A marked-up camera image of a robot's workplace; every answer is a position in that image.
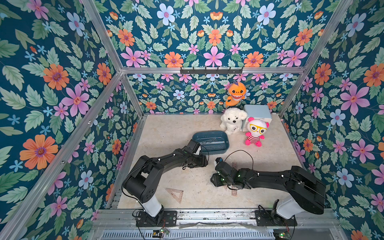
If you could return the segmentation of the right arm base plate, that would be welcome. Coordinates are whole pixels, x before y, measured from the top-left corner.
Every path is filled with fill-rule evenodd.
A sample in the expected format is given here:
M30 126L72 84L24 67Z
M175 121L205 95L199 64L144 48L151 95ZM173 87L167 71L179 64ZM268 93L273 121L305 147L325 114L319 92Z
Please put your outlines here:
M255 218L259 227L297 227L298 223L295 219L284 219L280 216L272 218L271 211L255 210Z

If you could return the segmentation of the brown triangle ruler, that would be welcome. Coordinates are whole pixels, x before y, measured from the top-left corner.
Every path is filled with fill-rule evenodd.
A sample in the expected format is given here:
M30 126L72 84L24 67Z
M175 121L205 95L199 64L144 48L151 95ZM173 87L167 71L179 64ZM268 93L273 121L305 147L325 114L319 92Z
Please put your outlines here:
M180 204L183 199L183 190L165 188L165 190Z

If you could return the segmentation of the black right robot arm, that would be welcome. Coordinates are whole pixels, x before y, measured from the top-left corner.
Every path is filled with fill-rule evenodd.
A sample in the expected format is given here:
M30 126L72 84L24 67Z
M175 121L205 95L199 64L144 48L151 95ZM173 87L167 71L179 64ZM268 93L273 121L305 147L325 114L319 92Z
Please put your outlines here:
M248 168L237 170L221 158L216 162L216 173L211 177L215 187L237 190L264 188L289 193L289 197L276 200L274 204L275 213L286 220L301 212L324 213L326 185L299 166L280 172L260 172Z

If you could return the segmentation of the teal plastic storage box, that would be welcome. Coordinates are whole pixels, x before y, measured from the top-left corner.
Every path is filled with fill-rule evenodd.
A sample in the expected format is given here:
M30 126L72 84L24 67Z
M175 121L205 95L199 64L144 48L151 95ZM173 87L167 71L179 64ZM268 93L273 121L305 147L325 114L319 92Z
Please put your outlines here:
M223 131L198 132L192 139L201 144L201 153L204 155L224 154L230 147L228 135Z

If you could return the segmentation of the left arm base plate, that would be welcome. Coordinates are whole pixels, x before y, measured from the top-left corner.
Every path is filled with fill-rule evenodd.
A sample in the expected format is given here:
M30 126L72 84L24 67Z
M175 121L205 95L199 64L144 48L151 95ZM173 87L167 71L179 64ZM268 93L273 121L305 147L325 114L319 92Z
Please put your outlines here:
M177 211L160 211L156 217L151 217L144 211L139 211L136 218L137 227L174 227L177 225Z

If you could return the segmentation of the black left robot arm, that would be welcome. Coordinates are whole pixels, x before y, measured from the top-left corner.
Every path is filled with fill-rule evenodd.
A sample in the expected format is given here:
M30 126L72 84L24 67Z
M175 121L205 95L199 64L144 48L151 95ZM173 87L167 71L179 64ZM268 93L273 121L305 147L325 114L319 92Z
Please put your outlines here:
M201 144L190 140L181 149L172 153L150 158L141 156L122 183L122 192L136 199L144 212L151 218L163 214L164 206L157 200L155 193L164 173L174 168L204 168L208 158L201 153Z

